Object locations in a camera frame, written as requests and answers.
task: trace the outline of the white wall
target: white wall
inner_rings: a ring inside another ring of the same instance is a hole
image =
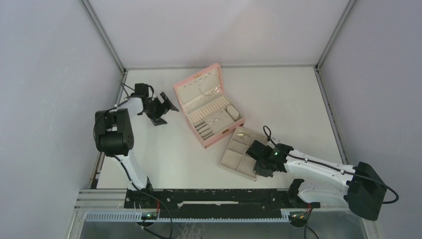
[[[371,164],[400,194],[380,213],[389,239],[421,238],[421,9],[359,1],[322,69],[350,162]]]
[[[78,1],[0,2],[0,238],[64,237],[119,79]]]
[[[348,0],[91,0],[125,67],[316,64]]]

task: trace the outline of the white table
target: white table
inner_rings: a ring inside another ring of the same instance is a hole
[[[126,84],[152,85],[180,109],[173,85],[199,69],[131,70]],[[309,155],[341,163],[321,92],[312,67],[223,68],[226,95],[245,116],[245,127],[268,125],[276,141]],[[132,123],[134,152],[156,189],[288,188],[293,177],[274,173],[256,182],[219,167],[231,135],[203,149],[183,113],[168,112],[168,124],[154,127],[147,116]],[[105,158],[97,188],[126,188],[115,159]]]

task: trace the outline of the gray floor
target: gray floor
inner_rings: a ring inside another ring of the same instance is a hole
[[[313,212],[309,226],[320,239],[367,239],[362,221],[349,212]],[[154,224],[152,231],[167,237],[169,223]],[[87,222],[82,239],[155,239],[133,223]],[[174,223],[174,239],[302,239],[303,228],[289,223]],[[307,239],[315,239],[310,231]]]

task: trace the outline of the pink jewelry box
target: pink jewelry box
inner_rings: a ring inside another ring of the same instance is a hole
[[[224,93],[219,64],[173,86],[186,122],[204,148],[230,135],[245,118]]]

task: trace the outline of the gray wall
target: gray wall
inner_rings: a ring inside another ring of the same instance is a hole
[[[64,237],[119,79],[78,1],[0,2],[0,238]]]
[[[421,234],[421,25],[420,0],[361,0],[322,69],[350,163],[401,196],[381,210],[389,239]]]

